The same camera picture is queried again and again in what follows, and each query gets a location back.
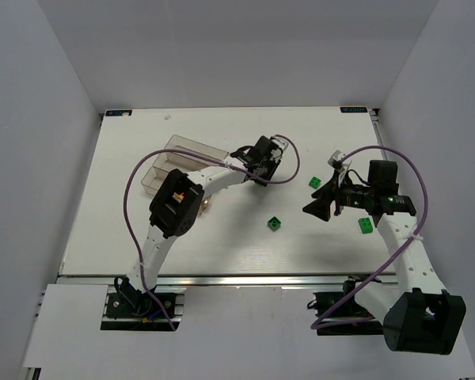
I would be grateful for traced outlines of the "small green lego brick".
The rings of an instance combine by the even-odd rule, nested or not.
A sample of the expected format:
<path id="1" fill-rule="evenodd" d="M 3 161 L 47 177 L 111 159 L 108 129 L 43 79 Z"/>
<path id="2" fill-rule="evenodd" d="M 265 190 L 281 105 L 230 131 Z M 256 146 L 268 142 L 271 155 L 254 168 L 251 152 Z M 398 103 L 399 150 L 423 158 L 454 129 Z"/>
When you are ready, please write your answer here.
<path id="1" fill-rule="evenodd" d="M 317 177 L 312 177 L 309 181 L 309 186 L 313 189 L 318 189 L 321 186 L 321 180 Z"/>

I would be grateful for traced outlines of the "light green lego brick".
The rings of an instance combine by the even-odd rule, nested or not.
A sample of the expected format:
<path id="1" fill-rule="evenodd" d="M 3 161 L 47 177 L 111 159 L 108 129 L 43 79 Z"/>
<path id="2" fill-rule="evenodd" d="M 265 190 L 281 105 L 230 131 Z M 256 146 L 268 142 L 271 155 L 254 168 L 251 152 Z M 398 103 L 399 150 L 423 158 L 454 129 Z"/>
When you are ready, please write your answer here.
<path id="1" fill-rule="evenodd" d="M 358 224 L 362 234 L 371 234 L 374 230 L 374 224 L 368 217 L 359 218 Z"/>

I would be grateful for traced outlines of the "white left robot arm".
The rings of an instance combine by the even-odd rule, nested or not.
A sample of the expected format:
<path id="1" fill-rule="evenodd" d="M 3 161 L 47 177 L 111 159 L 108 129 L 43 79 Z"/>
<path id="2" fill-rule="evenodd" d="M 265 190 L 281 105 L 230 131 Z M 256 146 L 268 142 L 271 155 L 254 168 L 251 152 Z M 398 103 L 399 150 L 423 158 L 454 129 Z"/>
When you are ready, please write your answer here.
<path id="1" fill-rule="evenodd" d="M 146 316 L 155 306 L 160 310 L 164 308 L 153 294 L 158 274 L 173 243 L 195 224 L 203 201 L 246 181 L 269 184 L 287 147 L 288 142 L 279 136 L 261 136 L 254 146 L 244 146 L 224 161 L 196 152 L 168 149 L 168 153 L 199 158 L 209 166 L 187 173 L 172 169 L 168 173 L 150 203 L 149 226 L 143 244 L 139 244 L 127 213 L 133 180 L 129 178 L 123 197 L 123 216 L 138 250 L 138 259 L 126 276 L 116 278 L 115 289 L 135 316 Z"/>

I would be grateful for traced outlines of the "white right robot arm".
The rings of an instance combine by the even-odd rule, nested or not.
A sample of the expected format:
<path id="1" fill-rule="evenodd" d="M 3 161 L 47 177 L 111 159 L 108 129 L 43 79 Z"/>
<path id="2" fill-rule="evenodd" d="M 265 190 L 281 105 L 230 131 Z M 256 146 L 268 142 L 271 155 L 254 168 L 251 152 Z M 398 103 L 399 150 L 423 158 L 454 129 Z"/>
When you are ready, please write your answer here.
<path id="1" fill-rule="evenodd" d="M 390 290 L 376 275 L 351 277 L 333 304 L 320 299 L 310 303 L 317 310 L 315 329 L 377 321 L 393 352 L 449 355 L 466 304 L 435 273 L 416 231 L 416 209 L 398 192 L 397 163 L 370 161 L 363 184 L 352 182 L 347 164 L 332 158 L 329 165 L 334 169 L 331 179 L 312 195 L 304 212 L 327 222 L 345 207 L 363 209 L 386 244 L 398 289 Z"/>

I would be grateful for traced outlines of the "clear three-compartment container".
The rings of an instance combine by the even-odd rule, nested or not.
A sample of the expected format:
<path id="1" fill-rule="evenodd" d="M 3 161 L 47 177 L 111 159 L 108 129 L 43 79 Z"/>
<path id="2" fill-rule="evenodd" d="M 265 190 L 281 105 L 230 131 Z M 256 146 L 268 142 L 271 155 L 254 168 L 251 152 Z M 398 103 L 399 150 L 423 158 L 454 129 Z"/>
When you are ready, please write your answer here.
<path id="1" fill-rule="evenodd" d="M 164 149 L 183 150 L 196 154 L 198 157 L 204 156 L 217 161 L 224 161 L 229 156 L 228 151 L 187 139 L 180 135 L 173 135 L 166 143 Z M 198 157 L 194 158 L 172 152 L 159 154 L 141 181 L 146 194 L 154 197 L 162 186 L 164 179 L 173 169 L 179 169 L 182 173 L 188 173 L 205 169 L 211 165 L 210 162 Z"/>

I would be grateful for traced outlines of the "blue label right corner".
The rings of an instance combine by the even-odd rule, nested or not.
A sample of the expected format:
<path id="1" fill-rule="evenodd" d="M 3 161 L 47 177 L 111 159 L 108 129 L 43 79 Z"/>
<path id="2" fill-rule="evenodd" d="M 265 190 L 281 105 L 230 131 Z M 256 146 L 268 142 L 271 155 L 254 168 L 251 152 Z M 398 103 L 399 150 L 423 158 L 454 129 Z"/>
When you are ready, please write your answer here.
<path id="1" fill-rule="evenodd" d="M 368 113 L 367 107 L 362 106 L 340 106 L 342 113 Z"/>

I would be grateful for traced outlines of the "blue label corner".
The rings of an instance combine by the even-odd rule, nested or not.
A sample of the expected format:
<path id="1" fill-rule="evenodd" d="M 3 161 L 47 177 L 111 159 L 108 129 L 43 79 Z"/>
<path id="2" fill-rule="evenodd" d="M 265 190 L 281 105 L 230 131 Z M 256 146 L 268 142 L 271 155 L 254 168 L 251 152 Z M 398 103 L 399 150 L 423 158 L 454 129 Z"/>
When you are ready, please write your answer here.
<path id="1" fill-rule="evenodd" d="M 131 116 L 131 110 L 107 110 L 104 114 L 105 117 L 123 117 L 123 116 Z"/>
<path id="2" fill-rule="evenodd" d="M 367 107 L 362 106 L 340 106 L 342 113 L 368 113 Z"/>

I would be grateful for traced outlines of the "blue label left corner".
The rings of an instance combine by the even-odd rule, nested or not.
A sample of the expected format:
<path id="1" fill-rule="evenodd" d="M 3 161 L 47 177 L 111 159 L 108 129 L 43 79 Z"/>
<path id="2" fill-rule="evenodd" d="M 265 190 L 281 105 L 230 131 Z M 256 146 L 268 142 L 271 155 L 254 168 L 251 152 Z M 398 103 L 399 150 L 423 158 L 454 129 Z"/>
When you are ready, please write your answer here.
<path id="1" fill-rule="evenodd" d="M 131 110 L 107 110 L 104 114 L 105 117 L 123 117 L 123 116 L 131 116 Z"/>

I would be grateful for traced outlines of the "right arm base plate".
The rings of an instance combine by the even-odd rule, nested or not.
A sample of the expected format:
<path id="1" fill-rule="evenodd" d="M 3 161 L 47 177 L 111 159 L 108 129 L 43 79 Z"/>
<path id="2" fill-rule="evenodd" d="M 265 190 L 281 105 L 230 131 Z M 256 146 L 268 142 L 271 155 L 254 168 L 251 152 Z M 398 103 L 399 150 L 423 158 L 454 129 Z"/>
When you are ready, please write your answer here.
<path id="1" fill-rule="evenodd" d="M 308 310 L 312 310 L 316 317 L 320 317 L 326 310 L 336 304 L 344 294 L 342 291 L 326 291 L 313 294 L 313 299 L 306 305 Z M 353 321 L 364 319 L 371 315 L 354 301 L 346 302 L 343 306 L 333 312 L 325 323 L 337 321 Z M 361 323 L 349 323 L 344 325 L 334 325 L 317 330 L 318 336 L 382 336 L 382 326 L 379 322 L 363 321 Z"/>

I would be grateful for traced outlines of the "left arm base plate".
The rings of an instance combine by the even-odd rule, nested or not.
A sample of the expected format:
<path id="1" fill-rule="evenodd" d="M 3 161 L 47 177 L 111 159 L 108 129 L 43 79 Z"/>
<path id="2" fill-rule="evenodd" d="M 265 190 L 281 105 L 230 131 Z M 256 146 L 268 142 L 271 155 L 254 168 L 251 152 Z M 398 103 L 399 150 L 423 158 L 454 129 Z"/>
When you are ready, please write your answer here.
<path id="1" fill-rule="evenodd" d="M 101 319 L 103 331 L 174 332 L 181 323 L 184 295 L 175 293 L 156 294 L 161 301 L 174 329 L 165 318 L 160 306 L 147 295 L 146 301 L 134 309 L 117 293 L 109 293 Z"/>

